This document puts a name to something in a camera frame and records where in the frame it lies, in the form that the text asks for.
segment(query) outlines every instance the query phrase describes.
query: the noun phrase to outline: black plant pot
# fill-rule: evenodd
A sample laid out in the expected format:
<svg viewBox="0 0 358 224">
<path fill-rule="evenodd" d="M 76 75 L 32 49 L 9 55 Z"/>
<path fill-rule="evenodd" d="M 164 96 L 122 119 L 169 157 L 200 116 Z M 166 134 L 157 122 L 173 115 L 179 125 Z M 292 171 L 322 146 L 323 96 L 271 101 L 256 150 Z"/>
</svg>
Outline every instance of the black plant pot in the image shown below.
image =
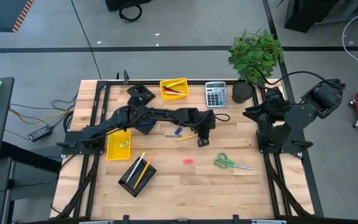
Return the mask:
<svg viewBox="0 0 358 224">
<path fill-rule="evenodd" d="M 233 85 L 233 101 L 243 103 L 254 94 L 254 87 L 247 80 L 237 80 Z"/>
</svg>

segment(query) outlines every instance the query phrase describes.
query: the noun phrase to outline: potted plant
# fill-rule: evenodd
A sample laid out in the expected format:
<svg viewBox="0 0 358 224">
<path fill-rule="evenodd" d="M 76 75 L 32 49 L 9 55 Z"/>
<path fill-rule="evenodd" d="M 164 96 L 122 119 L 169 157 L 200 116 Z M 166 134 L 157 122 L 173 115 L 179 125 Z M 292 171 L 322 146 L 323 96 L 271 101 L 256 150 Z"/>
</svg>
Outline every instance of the potted plant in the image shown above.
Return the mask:
<svg viewBox="0 0 358 224">
<path fill-rule="evenodd" d="M 272 76 L 273 67 L 284 60 L 283 49 L 267 30 L 263 33 L 247 34 L 235 37 L 229 49 L 229 63 L 237 70 L 240 79 L 235 82 L 232 98 L 236 103 L 243 103 L 254 94 L 252 83 L 264 83 L 265 78 Z"/>
</svg>

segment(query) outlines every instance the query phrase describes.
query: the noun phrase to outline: calculator keypad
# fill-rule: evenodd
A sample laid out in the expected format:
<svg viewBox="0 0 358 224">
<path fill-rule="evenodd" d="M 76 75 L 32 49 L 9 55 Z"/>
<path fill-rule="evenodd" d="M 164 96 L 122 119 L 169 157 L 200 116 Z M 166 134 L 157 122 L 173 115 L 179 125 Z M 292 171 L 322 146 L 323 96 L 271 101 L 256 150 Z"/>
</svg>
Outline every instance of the calculator keypad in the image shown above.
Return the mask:
<svg viewBox="0 0 358 224">
<path fill-rule="evenodd" d="M 219 107 L 227 106 L 226 89 L 215 89 L 206 92 L 207 106 Z"/>
</svg>

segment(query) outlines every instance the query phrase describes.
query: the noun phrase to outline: calculator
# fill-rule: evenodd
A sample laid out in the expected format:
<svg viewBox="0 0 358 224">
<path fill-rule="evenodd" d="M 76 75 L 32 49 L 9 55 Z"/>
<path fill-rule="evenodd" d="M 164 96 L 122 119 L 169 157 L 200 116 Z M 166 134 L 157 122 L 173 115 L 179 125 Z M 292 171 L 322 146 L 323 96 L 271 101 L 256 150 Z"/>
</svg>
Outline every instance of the calculator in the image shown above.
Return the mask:
<svg viewBox="0 0 358 224">
<path fill-rule="evenodd" d="M 208 107 L 227 106 L 226 83 L 208 82 L 205 83 L 205 99 Z"/>
</svg>

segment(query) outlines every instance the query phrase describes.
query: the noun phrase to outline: pencil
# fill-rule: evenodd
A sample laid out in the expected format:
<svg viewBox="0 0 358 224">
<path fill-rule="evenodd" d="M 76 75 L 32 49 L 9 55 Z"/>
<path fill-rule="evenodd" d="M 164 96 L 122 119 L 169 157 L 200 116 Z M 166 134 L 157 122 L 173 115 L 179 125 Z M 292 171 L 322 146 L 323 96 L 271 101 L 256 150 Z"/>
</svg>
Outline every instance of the pencil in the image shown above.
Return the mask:
<svg viewBox="0 0 358 224">
<path fill-rule="evenodd" d="M 177 141 L 183 141 L 183 140 L 186 140 L 186 139 L 189 139 L 189 138 L 193 138 L 193 137 L 196 137 L 197 135 L 196 134 L 194 134 L 194 135 L 192 135 L 192 136 L 187 136 L 187 137 L 184 137 L 184 138 L 180 138 L 180 139 L 178 139 Z"/>
<path fill-rule="evenodd" d="M 183 93 L 175 93 L 175 92 L 171 92 L 171 91 L 164 91 L 165 94 L 169 94 L 169 95 L 181 95 L 183 96 Z"/>
<path fill-rule="evenodd" d="M 143 153 L 142 153 L 142 155 L 141 155 L 139 161 L 137 161 L 137 163 L 136 163 L 134 169 L 132 169 L 131 174 L 129 174 L 129 177 L 128 177 L 127 181 L 125 181 L 125 184 L 128 183 L 129 179 L 132 177 L 132 175 L 134 175 L 134 172 L 135 172 L 136 168 L 139 166 L 140 162 L 142 161 L 143 156 L 144 156 L 145 153 L 146 153 L 146 152 L 143 152 Z"/>
<path fill-rule="evenodd" d="M 165 87 L 165 86 L 163 86 L 164 87 L 164 90 L 165 91 L 172 91 L 172 92 L 174 92 L 174 93 L 181 93 L 181 92 L 179 92 L 179 91 L 176 91 L 176 90 L 172 90 L 171 88 L 167 88 L 167 87 Z"/>
<path fill-rule="evenodd" d="M 184 83 L 185 81 L 186 81 L 186 80 L 182 80 L 182 81 L 179 81 L 179 82 L 175 82 L 175 83 L 169 84 L 169 85 L 167 85 L 167 86 L 165 86 L 165 87 L 171 88 L 171 87 L 173 87 L 173 86 L 175 86 L 175 85 L 179 85 L 179 84 L 181 84 L 181 83 Z"/>
<path fill-rule="evenodd" d="M 143 177 L 144 173 L 146 173 L 146 170 L 147 170 L 148 166 L 150 165 L 150 163 L 152 162 L 152 159 L 153 159 L 153 157 L 151 156 L 149 161 L 147 162 L 146 166 L 144 167 L 143 172 L 140 175 L 139 179 L 137 179 L 137 182 L 135 184 L 134 190 L 136 189 L 136 187 L 139 184 L 140 180 L 142 180 L 142 177 Z"/>
</svg>

